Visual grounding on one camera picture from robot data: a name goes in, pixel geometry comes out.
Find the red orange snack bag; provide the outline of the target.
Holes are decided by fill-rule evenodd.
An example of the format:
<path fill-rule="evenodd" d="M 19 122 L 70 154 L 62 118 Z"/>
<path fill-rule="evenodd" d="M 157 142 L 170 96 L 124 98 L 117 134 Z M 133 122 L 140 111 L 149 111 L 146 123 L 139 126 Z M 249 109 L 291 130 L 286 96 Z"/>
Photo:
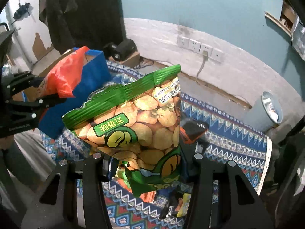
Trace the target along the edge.
<path fill-rule="evenodd" d="M 40 83 L 38 97 L 58 94 L 60 98 L 73 98 L 73 90 L 82 79 L 88 50 L 87 46 L 83 46 L 60 60 Z"/>

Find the green bean chips bag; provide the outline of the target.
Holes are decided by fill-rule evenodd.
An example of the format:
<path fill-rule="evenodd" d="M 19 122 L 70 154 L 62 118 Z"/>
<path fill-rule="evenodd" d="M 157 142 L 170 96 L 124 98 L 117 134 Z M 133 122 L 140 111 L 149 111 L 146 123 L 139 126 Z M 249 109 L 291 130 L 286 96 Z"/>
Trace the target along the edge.
<path fill-rule="evenodd" d="M 174 65 L 109 85 L 62 117 L 78 138 L 119 161 L 135 196 L 179 178 L 180 71 Z"/>

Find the black yellow snack packet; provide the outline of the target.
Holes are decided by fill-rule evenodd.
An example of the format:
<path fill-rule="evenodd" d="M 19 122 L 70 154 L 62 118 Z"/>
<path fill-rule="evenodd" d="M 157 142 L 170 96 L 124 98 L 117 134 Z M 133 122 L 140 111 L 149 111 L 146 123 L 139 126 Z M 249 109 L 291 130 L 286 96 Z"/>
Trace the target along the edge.
<path fill-rule="evenodd" d="M 160 219 L 170 217 L 181 218 L 185 217 L 188 212 L 189 204 L 191 201 L 191 194 L 180 191 L 171 193 L 168 202 L 160 212 Z"/>

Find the patterned blue tablecloth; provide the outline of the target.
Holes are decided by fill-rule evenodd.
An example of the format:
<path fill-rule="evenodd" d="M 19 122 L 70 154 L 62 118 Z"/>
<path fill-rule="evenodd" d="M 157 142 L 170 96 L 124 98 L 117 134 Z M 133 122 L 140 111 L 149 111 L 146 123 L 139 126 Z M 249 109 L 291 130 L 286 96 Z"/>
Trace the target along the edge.
<path fill-rule="evenodd" d="M 272 142 L 271 139 L 261 133 L 253 132 L 250 127 L 238 122 L 226 113 L 204 104 L 190 96 L 182 96 L 182 118 L 202 120 L 209 124 L 209 131 L 205 134 L 207 140 L 198 139 L 193 144 L 180 142 L 181 162 L 179 170 L 183 182 L 191 182 L 194 186 L 195 169 L 192 157 L 197 154 L 199 158 L 225 164 L 233 160 L 241 168 L 256 192 L 260 193 L 263 181 L 268 170 Z M 112 157 L 112 171 L 118 162 Z M 133 203 L 132 210 L 140 214 L 143 219 L 137 221 L 136 226 L 146 228 L 149 222 L 161 225 L 162 221 L 153 216 L 149 207 L 138 203 L 134 195 L 123 194 L 119 189 L 109 182 L 102 183 L 103 195 L 107 210 L 108 196 L 121 205 L 129 206 Z M 216 225 L 216 214 L 218 209 L 218 181 L 213 181 L 213 200 L 210 224 Z"/>

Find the white door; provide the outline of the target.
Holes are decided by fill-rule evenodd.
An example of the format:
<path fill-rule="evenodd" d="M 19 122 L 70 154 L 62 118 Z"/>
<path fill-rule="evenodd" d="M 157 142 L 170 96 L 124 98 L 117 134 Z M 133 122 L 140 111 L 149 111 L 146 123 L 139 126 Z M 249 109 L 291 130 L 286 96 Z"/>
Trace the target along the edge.
<path fill-rule="evenodd" d="M 28 12 L 22 18 L 14 19 L 14 13 L 25 3 L 30 4 Z M 9 0 L 4 16 L 15 30 L 14 43 L 28 66 L 51 64 L 60 57 L 53 47 L 46 24 L 39 20 L 39 0 Z"/>

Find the blue cardboard box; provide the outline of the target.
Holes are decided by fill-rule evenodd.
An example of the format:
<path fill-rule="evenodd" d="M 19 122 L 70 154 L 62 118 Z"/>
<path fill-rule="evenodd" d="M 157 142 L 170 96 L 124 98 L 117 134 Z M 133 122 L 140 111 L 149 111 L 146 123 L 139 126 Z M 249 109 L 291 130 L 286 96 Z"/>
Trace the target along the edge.
<path fill-rule="evenodd" d="M 61 56 L 55 65 L 70 53 Z M 40 76 L 44 80 L 47 74 L 41 74 Z M 57 138 L 64 129 L 62 116 L 72 109 L 79 108 L 92 92 L 96 91 L 98 88 L 101 88 L 105 82 L 110 80 L 110 78 L 111 75 L 106 64 L 104 53 L 102 51 L 89 49 L 85 54 L 82 79 L 73 90 L 74 97 L 64 98 L 65 102 L 46 109 L 42 114 L 37 128 L 51 138 Z M 25 90 L 27 101 L 35 101 L 36 99 L 40 98 L 37 94 L 38 87 L 29 87 Z"/>

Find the black orange snack packet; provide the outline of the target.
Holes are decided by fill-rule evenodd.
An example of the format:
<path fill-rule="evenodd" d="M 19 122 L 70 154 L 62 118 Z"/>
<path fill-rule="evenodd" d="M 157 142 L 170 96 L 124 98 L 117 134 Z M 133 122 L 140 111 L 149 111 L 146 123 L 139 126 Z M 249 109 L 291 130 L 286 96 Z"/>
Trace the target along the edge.
<path fill-rule="evenodd" d="M 185 144 L 193 144 L 204 136 L 209 129 L 209 124 L 202 120 L 184 118 L 180 122 L 180 138 Z"/>

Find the grey waste bin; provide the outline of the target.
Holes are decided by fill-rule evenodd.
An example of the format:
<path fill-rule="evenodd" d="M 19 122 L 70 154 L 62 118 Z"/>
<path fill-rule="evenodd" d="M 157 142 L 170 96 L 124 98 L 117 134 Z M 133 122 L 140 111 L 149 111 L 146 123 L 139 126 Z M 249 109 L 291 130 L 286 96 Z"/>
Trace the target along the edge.
<path fill-rule="evenodd" d="M 242 119 L 244 124 L 260 132 L 278 126 L 282 120 L 283 111 L 277 97 L 267 91 L 261 94 Z"/>

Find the black device on box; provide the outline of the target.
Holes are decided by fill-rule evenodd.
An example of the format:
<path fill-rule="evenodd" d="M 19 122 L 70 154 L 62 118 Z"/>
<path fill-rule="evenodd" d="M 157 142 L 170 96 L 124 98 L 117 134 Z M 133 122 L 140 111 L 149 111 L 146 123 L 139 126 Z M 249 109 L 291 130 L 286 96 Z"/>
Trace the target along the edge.
<path fill-rule="evenodd" d="M 124 61 L 136 50 L 136 44 L 132 39 L 125 39 L 119 45 L 109 42 L 102 48 L 105 57 L 112 57 L 117 61 Z"/>

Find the dark hanging curtain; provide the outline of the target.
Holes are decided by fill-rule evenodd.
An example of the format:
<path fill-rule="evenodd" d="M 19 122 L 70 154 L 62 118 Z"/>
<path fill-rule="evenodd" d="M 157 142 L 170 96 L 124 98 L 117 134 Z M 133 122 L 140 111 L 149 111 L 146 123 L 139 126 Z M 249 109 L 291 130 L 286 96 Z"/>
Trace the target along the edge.
<path fill-rule="evenodd" d="M 126 38 L 121 0 L 40 0 L 39 19 L 60 53 L 87 46 L 102 50 Z"/>

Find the white wall socket strip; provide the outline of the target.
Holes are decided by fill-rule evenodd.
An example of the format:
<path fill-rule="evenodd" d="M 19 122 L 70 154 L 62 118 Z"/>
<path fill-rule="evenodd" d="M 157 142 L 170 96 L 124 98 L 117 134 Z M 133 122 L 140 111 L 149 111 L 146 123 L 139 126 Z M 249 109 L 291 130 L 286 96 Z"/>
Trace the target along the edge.
<path fill-rule="evenodd" d="M 201 43 L 197 40 L 187 38 L 185 36 L 177 36 L 177 45 L 180 48 L 190 50 L 202 56 L 207 56 L 208 58 L 218 63 L 222 63 L 224 60 L 224 52 L 220 49 L 214 48 L 205 43 Z"/>

